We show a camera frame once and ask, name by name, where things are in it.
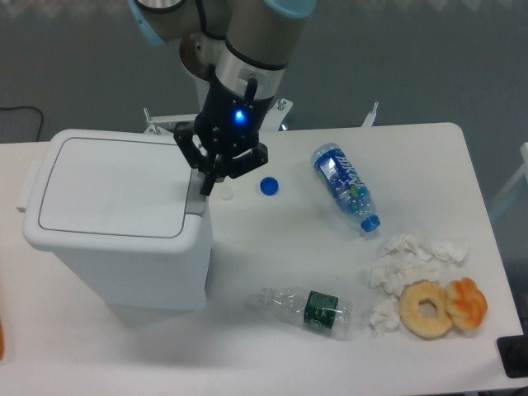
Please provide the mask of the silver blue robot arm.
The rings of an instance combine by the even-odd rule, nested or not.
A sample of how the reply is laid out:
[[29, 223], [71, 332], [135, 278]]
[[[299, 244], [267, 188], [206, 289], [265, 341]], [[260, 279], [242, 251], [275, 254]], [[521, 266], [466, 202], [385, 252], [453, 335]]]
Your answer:
[[173, 132], [200, 193], [268, 161], [259, 131], [314, 1], [131, 1], [145, 37], [180, 40], [187, 71], [209, 85], [200, 113]]

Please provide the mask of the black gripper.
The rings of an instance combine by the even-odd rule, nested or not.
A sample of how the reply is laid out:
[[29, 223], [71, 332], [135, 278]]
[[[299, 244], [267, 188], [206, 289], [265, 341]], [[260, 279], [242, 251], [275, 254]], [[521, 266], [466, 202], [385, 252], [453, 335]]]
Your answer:
[[[235, 179], [267, 164], [268, 149], [259, 144], [259, 129], [271, 99], [258, 99], [257, 88], [257, 80], [250, 78], [237, 94], [214, 78], [195, 124], [175, 124], [173, 138], [178, 148], [190, 167], [204, 175], [203, 196], [209, 196], [215, 183], [226, 177]], [[204, 148], [195, 143], [197, 135]]]

